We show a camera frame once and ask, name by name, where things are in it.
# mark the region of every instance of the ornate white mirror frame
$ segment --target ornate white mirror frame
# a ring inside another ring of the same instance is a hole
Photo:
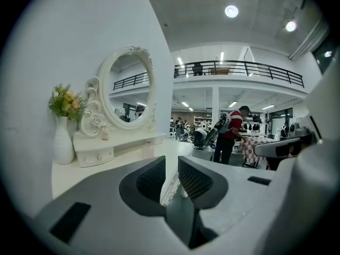
[[[107,91],[110,69],[123,55],[136,55],[140,58],[149,78],[149,97],[142,115],[124,122],[114,112]],[[124,47],[109,55],[101,64],[98,76],[87,82],[87,105],[80,122],[80,132],[73,138],[74,150],[79,165],[93,166],[110,161],[118,146],[137,141],[150,140],[152,144],[163,141],[165,133],[156,132],[156,88],[154,72],[149,52],[141,47]]]

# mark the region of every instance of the round ceiling light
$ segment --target round ceiling light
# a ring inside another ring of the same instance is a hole
[[[332,55],[332,51],[325,52],[325,57],[330,57]]]
[[[294,31],[295,28],[296,28],[296,23],[293,22],[293,21],[288,22],[287,25],[286,25],[286,29],[289,32]]]
[[[237,9],[237,7],[230,5],[225,8],[224,12],[225,15],[227,15],[228,17],[234,18],[238,15],[239,10]]]

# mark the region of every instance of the black pants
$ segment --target black pants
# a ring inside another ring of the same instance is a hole
[[[219,156],[222,151],[222,164],[229,164],[230,155],[233,151],[233,147],[235,145],[235,140],[230,140],[223,137],[221,134],[218,135],[217,142],[216,142],[216,149],[214,154],[214,162],[219,162]]]

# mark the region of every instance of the checkered tablecloth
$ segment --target checkered tablecloth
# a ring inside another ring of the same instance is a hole
[[[247,142],[241,142],[241,144],[239,145],[240,152],[243,156],[243,159],[245,159],[245,162],[247,164],[252,164],[259,160],[265,159],[265,157],[256,156],[254,154],[254,148],[256,145],[271,142],[276,141],[265,137],[247,137]]]

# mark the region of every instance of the black cap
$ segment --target black cap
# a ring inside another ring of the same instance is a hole
[[[247,111],[248,114],[250,114],[250,109],[248,106],[242,106],[241,108],[239,108],[240,111]]]

